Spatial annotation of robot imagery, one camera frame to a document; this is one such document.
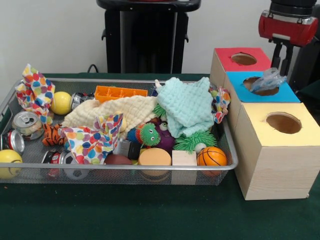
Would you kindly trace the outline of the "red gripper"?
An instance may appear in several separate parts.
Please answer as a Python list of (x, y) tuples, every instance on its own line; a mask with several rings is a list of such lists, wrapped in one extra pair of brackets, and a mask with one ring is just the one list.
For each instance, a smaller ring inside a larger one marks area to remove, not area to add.
[[(297, 18), (289, 17), (271, 13), (268, 10), (262, 12), (259, 23), (258, 32), (260, 37), (269, 40), (282, 40), (288, 41), (286, 44), (286, 55), (281, 64), (280, 75), (286, 77), (289, 73), (292, 56), (293, 46), (304, 47), (309, 44), (318, 30), (318, 18)], [(279, 68), (281, 57), (280, 52), (283, 44), (277, 43), (275, 45), (271, 67)]]

